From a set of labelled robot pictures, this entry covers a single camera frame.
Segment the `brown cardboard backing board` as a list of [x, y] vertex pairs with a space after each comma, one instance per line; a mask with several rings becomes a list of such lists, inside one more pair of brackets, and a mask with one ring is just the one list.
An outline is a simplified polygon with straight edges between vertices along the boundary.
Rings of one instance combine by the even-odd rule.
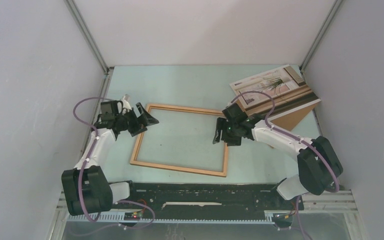
[[[318, 97], [303, 97], [289, 102], [282, 100], [276, 104], [273, 113], [269, 117], [269, 121], [285, 130], [291, 131], [317, 106], [319, 102], [321, 102], [321, 99]], [[248, 116], [251, 116], [252, 114], [265, 116], [272, 108], [272, 103], [269, 100], [248, 110], [245, 110], [245, 107], [239, 100], [236, 100], [235, 103], [237, 103]]]

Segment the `right aluminium corner post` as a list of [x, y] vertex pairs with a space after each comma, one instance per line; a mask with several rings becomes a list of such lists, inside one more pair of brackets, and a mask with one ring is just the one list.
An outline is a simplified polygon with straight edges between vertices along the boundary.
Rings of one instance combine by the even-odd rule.
[[325, 37], [326, 33], [328, 32], [332, 22], [334, 21], [336, 15], [338, 14], [340, 8], [342, 7], [345, 0], [335, 0], [333, 2], [333, 5], [331, 6], [328, 14], [326, 15], [324, 21], [322, 22], [322, 25], [316, 34], [315, 39], [313, 40], [309, 50], [307, 51], [301, 65], [299, 66], [300, 72], [304, 74], [306, 71], [310, 61], [314, 57], [319, 45], [321, 44], [323, 38]]

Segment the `aluminium corner post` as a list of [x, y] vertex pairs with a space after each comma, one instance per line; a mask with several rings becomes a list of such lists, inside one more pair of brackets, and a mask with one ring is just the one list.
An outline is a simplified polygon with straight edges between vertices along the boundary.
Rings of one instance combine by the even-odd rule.
[[319, 45], [321, 44], [323, 38], [325, 37], [326, 33], [328, 32], [332, 22], [334, 21], [336, 15], [338, 14], [340, 8], [342, 7], [345, 0], [335, 0], [333, 2], [333, 5], [331, 6], [328, 14], [326, 15], [324, 21], [322, 22], [322, 25], [316, 34], [315, 39], [313, 40], [309, 50], [307, 51], [301, 65], [299, 66], [300, 72], [304, 74], [306, 71], [310, 61], [314, 57]]
[[88, 47], [92, 51], [93, 56], [97, 60], [100, 68], [102, 69], [104, 74], [108, 74], [110, 68], [108, 67], [106, 61], [104, 60], [104, 57], [101, 51], [99, 50], [99, 47], [90, 29], [88, 28], [87, 23], [84, 20], [78, 5], [74, 0], [64, 0], [64, 3], [66, 4], [68, 11], [72, 15], [73, 20], [75, 21], [80, 33], [84, 37]]

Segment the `left aluminium corner post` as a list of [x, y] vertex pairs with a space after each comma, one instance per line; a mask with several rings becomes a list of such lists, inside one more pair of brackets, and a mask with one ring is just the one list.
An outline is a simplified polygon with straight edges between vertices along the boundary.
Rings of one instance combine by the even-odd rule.
[[84, 20], [78, 5], [74, 0], [64, 0], [64, 3], [66, 4], [68, 11], [72, 15], [73, 20], [75, 21], [80, 33], [84, 37], [88, 47], [92, 51], [93, 56], [97, 60], [100, 68], [102, 69], [104, 74], [108, 74], [110, 68], [108, 67], [106, 61], [104, 60], [104, 57], [101, 51], [99, 50], [99, 47], [90, 29], [88, 28], [87, 23]]

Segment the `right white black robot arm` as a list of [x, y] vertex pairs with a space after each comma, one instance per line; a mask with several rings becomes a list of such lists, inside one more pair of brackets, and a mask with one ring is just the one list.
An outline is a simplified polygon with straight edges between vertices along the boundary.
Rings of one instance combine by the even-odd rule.
[[269, 121], [268, 115], [248, 116], [233, 103], [216, 120], [213, 143], [223, 141], [229, 147], [240, 146], [242, 139], [260, 142], [283, 151], [298, 167], [298, 173], [281, 180], [271, 194], [271, 204], [284, 209], [292, 199], [303, 194], [321, 195], [340, 189], [342, 164], [324, 136], [308, 138], [295, 135]]

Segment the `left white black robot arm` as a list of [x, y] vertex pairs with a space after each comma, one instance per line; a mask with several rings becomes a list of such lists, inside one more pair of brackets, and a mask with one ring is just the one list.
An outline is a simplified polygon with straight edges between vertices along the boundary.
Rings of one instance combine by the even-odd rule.
[[70, 215], [84, 215], [93, 222], [96, 219], [91, 214], [107, 212], [117, 202], [125, 208], [136, 206], [138, 194], [131, 190], [132, 182], [109, 183], [102, 167], [120, 133], [127, 131], [135, 137], [158, 123], [139, 102], [133, 108], [125, 98], [102, 100], [96, 121], [88, 125], [91, 132], [85, 152], [72, 169], [61, 175]]

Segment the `printed plant photo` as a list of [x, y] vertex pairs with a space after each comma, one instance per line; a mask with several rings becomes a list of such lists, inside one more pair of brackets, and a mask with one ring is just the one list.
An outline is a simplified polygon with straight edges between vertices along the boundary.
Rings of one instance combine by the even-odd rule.
[[229, 86], [238, 96], [235, 102], [248, 115], [268, 113], [273, 107], [270, 99], [275, 103], [273, 116], [314, 106], [321, 101], [290, 65], [237, 80]]

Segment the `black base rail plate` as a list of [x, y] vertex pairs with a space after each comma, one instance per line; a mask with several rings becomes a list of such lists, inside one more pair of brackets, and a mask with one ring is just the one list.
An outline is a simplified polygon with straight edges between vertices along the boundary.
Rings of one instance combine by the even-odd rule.
[[134, 183], [128, 203], [112, 209], [148, 209], [147, 219], [262, 220], [268, 212], [302, 211], [304, 205], [283, 199], [275, 184]]

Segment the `light wooden picture frame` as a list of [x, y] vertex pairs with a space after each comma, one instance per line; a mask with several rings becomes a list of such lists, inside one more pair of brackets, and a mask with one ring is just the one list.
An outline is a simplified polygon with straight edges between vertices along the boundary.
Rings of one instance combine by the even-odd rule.
[[[190, 114], [201, 114], [208, 116], [218, 116], [221, 117], [223, 114], [220, 110], [214, 109], [206, 109], [206, 108], [196, 108], [196, 107], [187, 107], [187, 106], [177, 106], [177, 105], [168, 105], [168, 104], [159, 104], [159, 103], [149, 103], [146, 107], [146, 111], [148, 113], [151, 110], [163, 110], [163, 111], [171, 111], [171, 112], [181, 112], [181, 113], [190, 113]], [[223, 158], [222, 158], [222, 169], [221, 171], [212, 171], [198, 168], [190, 168], [183, 166], [174, 166], [160, 163], [151, 163], [138, 160], [138, 155], [140, 152], [141, 144], [143, 141], [145, 133], [140, 133], [135, 141], [133, 151], [130, 157], [129, 163], [134, 166], [147, 167], [147, 168], [155, 168], [162, 170], [170, 170], [176, 172], [184, 172], [191, 174], [200, 174], [206, 176], [214, 176], [214, 177], [222, 177], [225, 178], [227, 176], [228, 171], [228, 160], [229, 160], [229, 149], [227, 144], [224, 144], [223, 147]]]

